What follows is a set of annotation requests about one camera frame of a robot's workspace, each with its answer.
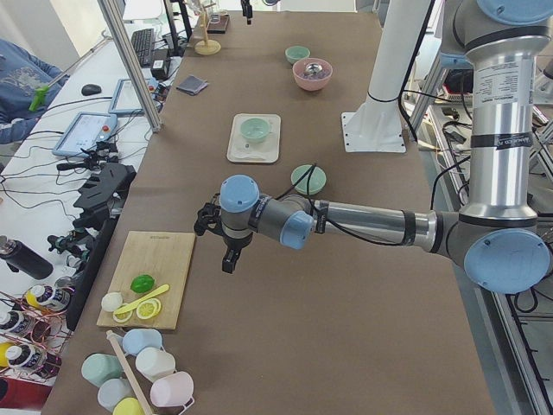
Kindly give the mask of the wooden mug tree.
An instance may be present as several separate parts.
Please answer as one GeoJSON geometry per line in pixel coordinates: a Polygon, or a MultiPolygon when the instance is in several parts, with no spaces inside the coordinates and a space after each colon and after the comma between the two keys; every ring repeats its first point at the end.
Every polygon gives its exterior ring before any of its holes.
{"type": "Polygon", "coordinates": [[[190,5],[195,13],[200,14],[200,28],[203,34],[203,39],[194,45],[194,52],[204,56],[217,54],[221,50],[221,46],[217,41],[210,39],[207,32],[208,13],[216,6],[216,2],[192,0],[190,5]]]}

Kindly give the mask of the bamboo cutting board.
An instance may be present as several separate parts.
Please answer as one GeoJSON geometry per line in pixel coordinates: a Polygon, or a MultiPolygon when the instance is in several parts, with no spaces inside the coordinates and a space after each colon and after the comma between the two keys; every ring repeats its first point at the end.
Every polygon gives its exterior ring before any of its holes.
{"type": "Polygon", "coordinates": [[[102,310],[99,327],[175,329],[194,251],[194,233],[130,231],[107,292],[135,309],[102,310]]]}

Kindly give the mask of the metal spoon in bowl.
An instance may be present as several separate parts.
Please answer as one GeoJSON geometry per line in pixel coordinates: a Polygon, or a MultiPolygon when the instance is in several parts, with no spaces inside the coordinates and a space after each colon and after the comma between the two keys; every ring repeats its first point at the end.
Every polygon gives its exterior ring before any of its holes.
{"type": "Polygon", "coordinates": [[[326,77],[325,68],[321,63],[310,62],[304,68],[302,77],[309,80],[323,79],[326,77]]]}

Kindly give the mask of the grey folded cloth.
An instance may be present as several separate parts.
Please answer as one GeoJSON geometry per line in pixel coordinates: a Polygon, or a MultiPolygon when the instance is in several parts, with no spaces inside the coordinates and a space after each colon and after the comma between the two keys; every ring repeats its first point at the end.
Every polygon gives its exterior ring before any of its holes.
{"type": "Polygon", "coordinates": [[[198,78],[194,75],[189,75],[185,80],[176,86],[176,89],[188,95],[195,96],[208,86],[209,83],[206,80],[198,78]]]}

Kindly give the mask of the pink bowl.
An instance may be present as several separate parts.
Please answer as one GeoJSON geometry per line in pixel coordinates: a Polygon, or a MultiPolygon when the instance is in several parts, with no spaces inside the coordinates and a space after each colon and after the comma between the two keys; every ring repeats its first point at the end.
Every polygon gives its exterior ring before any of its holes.
{"type": "Polygon", "coordinates": [[[332,78],[333,71],[330,63],[313,57],[301,59],[292,67],[296,84],[309,92],[323,89],[332,78]]]}

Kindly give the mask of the green lime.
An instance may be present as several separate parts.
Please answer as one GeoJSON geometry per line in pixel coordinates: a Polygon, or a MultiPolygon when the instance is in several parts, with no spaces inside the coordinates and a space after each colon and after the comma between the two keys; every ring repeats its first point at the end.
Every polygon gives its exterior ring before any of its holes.
{"type": "Polygon", "coordinates": [[[155,285],[155,279],[149,274],[139,275],[131,281],[130,289],[135,293],[150,291],[155,285]]]}

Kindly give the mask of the black power adapter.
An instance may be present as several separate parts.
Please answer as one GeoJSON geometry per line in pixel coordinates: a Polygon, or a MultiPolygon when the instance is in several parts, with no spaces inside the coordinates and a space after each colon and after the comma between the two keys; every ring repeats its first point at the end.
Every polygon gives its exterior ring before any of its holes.
{"type": "Polygon", "coordinates": [[[168,48],[160,48],[152,52],[150,73],[157,80],[166,80],[169,76],[171,56],[168,48]]]}

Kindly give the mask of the right lemon slice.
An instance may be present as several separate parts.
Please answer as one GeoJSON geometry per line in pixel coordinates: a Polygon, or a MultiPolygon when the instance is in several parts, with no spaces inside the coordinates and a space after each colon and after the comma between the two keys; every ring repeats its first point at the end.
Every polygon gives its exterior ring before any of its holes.
{"type": "Polygon", "coordinates": [[[152,297],[138,304],[136,308],[136,315],[140,320],[149,320],[158,316],[161,310],[161,301],[158,298],[152,297]]]}

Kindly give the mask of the lemon slice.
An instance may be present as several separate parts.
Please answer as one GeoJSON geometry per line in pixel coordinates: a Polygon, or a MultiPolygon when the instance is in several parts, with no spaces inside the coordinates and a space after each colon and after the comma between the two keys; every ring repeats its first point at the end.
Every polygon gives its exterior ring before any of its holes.
{"type": "Polygon", "coordinates": [[[123,312],[120,309],[117,309],[112,312],[112,319],[117,323],[125,323],[131,319],[132,315],[133,310],[123,312]]]}
{"type": "Polygon", "coordinates": [[[161,310],[161,301],[158,298],[152,297],[138,304],[136,308],[136,315],[140,320],[149,320],[158,316],[161,310]]]}

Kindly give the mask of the black keyboard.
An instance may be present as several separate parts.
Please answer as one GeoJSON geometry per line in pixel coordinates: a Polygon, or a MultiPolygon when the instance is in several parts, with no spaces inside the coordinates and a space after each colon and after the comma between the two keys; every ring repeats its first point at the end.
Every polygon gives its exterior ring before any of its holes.
{"type": "Polygon", "coordinates": [[[149,67],[152,62],[155,31],[153,29],[136,30],[132,33],[130,42],[137,56],[140,67],[149,67]]]}

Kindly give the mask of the green bowl on tray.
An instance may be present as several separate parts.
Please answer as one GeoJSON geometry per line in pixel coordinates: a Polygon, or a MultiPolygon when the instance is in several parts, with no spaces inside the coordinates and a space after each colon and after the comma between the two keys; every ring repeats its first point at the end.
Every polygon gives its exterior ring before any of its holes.
{"type": "Polygon", "coordinates": [[[270,123],[263,118],[248,118],[240,125],[240,134],[249,143],[262,143],[270,131],[270,123]]]}

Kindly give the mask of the near upside-down green bowl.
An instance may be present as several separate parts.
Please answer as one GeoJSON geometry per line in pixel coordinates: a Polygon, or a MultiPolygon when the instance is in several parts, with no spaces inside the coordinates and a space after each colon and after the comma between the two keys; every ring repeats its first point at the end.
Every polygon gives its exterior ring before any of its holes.
{"type": "Polygon", "coordinates": [[[327,175],[320,167],[303,164],[296,167],[290,175],[291,184],[301,195],[316,195],[327,184],[327,175]]]}

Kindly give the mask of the cream serving tray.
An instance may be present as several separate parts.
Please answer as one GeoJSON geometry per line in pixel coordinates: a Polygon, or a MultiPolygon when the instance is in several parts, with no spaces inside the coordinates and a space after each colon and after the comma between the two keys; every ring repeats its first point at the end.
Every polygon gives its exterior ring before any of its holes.
{"type": "Polygon", "coordinates": [[[279,158],[281,118],[277,114],[236,114],[226,158],[231,163],[272,164],[279,158]]]}

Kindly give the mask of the left lemon slice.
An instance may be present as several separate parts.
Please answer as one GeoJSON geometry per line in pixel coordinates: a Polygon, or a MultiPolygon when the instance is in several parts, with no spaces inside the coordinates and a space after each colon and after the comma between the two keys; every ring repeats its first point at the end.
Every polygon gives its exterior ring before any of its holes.
{"type": "Polygon", "coordinates": [[[123,312],[120,309],[117,309],[112,312],[112,319],[117,323],[125,323],[131,319],[132,315],[133,310],[123,312]]]}

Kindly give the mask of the blue plastic cup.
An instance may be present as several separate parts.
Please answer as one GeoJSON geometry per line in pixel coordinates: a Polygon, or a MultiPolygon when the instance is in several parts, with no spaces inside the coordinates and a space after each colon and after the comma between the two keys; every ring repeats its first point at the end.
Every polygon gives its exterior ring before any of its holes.
{"type": "Polygon", "coordinates": [[[123,350],[137,356],[145,348],[162,349],[162,334],[156,329],[131,329],[123,337],[123,350]]]}

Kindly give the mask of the white garlic bulb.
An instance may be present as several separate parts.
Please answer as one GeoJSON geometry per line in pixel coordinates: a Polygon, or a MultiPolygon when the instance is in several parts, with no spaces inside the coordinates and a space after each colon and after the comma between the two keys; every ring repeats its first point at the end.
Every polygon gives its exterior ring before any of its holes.
{"type": "Polygon", "coordinates": [[[101,309],[112,313],[119,309],[123,304],[123,296],[118,291],[108,292],[101,299],[101,309]]]}

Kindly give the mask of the white plastic cup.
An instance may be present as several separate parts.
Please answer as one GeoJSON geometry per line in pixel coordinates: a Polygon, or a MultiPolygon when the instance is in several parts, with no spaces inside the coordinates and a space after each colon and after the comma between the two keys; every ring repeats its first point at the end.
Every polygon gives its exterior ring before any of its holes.
{"type": "Polygon", "coordinates": [[[138,372],[150,382],[155,382],[176,371],[175,357],[162,349],[152,347],[138,353],[135,365],[138,372]]]}

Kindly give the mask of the black tool stand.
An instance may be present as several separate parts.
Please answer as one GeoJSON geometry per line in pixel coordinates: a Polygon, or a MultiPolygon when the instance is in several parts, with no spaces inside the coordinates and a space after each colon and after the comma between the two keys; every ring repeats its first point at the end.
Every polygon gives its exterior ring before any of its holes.
{"type": "Polygon", "coordinates": [[[99,231],[99,235],[95,239],[92,253],[86,261],[82,276],[76,283],[75,292],[66,311],[66,324],[72,331],[77,328],[86,300],[118,223],[118,214],[111,213],[110,200],[114,194],[125,199],[136,175],[137,173],[131,165],[107,163],[100,172],[91,174],[79,189],[80,197],[73,205],[76,208],[81,208],[83,212],[78,219],[73,221],[73,226],[75,229],[93,228],[99,231]]]}

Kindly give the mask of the pink plastic cup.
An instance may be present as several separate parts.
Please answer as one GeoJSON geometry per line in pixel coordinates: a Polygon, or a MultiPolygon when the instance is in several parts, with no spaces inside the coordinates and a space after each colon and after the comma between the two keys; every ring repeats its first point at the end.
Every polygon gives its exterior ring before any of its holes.
{"type": "Polygon", "coordinates": [[[194,403],[194,381],[187,372],[176,372],[156,380],[150,388],[150,400],[156,407],[183,406],[194,403]]]}

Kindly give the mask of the far teach pendant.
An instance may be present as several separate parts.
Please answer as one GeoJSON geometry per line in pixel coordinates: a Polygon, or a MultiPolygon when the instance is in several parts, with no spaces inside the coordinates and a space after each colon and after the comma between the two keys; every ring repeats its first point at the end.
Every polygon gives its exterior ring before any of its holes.
{"type": "MultiPolygon", "coordinates": [[[[160,111],[162,104],[155,100],[159,82],[155,78],[145,79],[150,97],[155,108],[160,111]]],[[[130,79],[120,79],[116,84],[115,92],[111,98],[108,112],[118,117],[130,117],[143,115],[143,108],[134,86],[130,79]]]]}

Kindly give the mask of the teach pendant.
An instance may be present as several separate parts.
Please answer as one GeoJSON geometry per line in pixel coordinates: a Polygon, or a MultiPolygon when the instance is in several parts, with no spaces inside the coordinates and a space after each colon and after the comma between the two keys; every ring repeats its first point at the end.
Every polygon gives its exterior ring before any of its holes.
{"type": "Polygon", "coordinates": [[[80,112],[52,149],[55,156],[86,157],[98,142],[109,139],[118,123],[112,113],[80,112]]]}
{"type": "MultiPolygon", "coordinates": [[[[155,100],[159,82],[155,78],[145,79],[150,97],[155,108],[160,111],[162,104],[155,100]]],[[[120,79],[116,84],[115,92],[111,98],[108,112],[118,117],[130,117],[143,115],[143,108],[134,86],[130,79],[120,79]]]]}

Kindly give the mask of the black computer mouse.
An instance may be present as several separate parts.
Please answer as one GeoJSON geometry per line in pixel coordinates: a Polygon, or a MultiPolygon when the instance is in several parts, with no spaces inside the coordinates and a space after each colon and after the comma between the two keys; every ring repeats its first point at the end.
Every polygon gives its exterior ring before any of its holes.
{"type": "Polygon", "coordinates": [[[96,84],[86,84],[81,88],[83,96],[92,96],[102,92],[102,87],[96,84]]]}

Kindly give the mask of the green plastic cup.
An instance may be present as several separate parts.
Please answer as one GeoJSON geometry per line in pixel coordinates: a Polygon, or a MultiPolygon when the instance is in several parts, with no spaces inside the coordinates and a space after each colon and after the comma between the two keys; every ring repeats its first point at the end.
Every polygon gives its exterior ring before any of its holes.
{"type": "Polygon", "coordinates": [[[81,375],[96,387],[101,387],[106,381],[118,379],[123,369],[117,356],[111,354],[91,354],[81,366],[81,375]]]}

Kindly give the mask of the grey plastic cup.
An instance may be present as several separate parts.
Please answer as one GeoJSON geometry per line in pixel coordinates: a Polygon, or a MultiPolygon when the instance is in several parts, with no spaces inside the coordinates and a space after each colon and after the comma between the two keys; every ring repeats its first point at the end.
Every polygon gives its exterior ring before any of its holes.
{"type": "Polygon", "coordinates": [[[127,379],[110,379],[99,388],[97,401],[108,412],[113,412],[116,405],[125,398],[132,398],[134,393],[127,379]]]}

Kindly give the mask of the yellow plastic cup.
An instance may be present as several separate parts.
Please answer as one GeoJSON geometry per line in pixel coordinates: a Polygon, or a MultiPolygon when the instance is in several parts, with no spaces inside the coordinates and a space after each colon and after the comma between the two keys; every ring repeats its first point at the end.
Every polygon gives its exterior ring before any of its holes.
{"type": "Polygon", "coordinates": [[[136,398],[124,398],[113,409],[113,415],[144,415],[145,412],[136,398]]]}

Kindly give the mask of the near teach pendant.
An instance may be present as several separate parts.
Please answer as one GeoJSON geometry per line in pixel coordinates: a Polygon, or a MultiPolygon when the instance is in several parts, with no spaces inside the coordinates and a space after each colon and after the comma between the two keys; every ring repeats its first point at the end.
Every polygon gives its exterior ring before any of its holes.
{"type": "Polygon", "coordinates": [[[98,142],[109,139],[118,123],[112,113],[80,112],[52,149],[55,156],[86,157],[98,142]]]}

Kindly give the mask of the yellow paint bottle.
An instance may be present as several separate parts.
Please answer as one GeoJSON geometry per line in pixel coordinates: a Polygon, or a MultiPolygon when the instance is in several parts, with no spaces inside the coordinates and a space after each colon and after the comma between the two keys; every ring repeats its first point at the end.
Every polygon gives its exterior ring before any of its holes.
{"type": "Polygon", "coordinates": [[[62,312],[67,309],[71,295],[67,290],[50,285],[34,285],[27,294],[43,308],[53,312],[62,312]]]}

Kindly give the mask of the black water bottle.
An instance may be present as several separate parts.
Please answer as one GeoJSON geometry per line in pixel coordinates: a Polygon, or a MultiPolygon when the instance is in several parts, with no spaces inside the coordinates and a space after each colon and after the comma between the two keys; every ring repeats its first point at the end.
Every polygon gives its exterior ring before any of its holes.
{"type": "Polygon", "coordinates": [[[1,259],[13,272],[22,271],[30,277],[41,280],[50,276],[53,265],[20,240],[1,236],[1,259]]]}

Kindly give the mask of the person in blue shirt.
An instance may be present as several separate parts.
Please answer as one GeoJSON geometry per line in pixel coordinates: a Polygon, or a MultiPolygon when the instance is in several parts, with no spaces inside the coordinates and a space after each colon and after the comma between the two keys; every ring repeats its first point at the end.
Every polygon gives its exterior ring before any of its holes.
{"type": "Polygon", "coordinates": [[[24,140],[34,129],[41,115],[69,79],[64,75],[53,84],[44,105],[29,110],[36,89],[47,86],[62,71],[40,60],[26,49],[1,40],[1,144],[24,140]]]}

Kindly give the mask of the aluminium frame post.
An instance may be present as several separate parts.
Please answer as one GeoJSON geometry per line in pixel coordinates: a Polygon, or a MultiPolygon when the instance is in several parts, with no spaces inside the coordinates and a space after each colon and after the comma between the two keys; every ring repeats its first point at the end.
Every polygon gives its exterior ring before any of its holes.
{"type": "Polygon", "coordinates": [[[125,30],[117,2],[114,0],[98,0],[98,5],[116,45],[121,61],[134,86],[143,113],[149,122],[151,130],[157,133],[162,127],[162,121],[153,99],[150,96],[142,69],[139,66],[138,59],[125,30]]]}

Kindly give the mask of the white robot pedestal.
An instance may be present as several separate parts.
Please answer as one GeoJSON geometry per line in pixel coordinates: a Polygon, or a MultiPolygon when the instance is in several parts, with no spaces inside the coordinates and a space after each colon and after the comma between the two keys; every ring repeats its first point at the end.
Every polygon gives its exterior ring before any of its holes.
{"type": "Polygon", "coordinates": [[[398,103],[433,7],[430,0],[389,2],[365,102],[341,114],[347,152],[406,151],[398,103]]]}

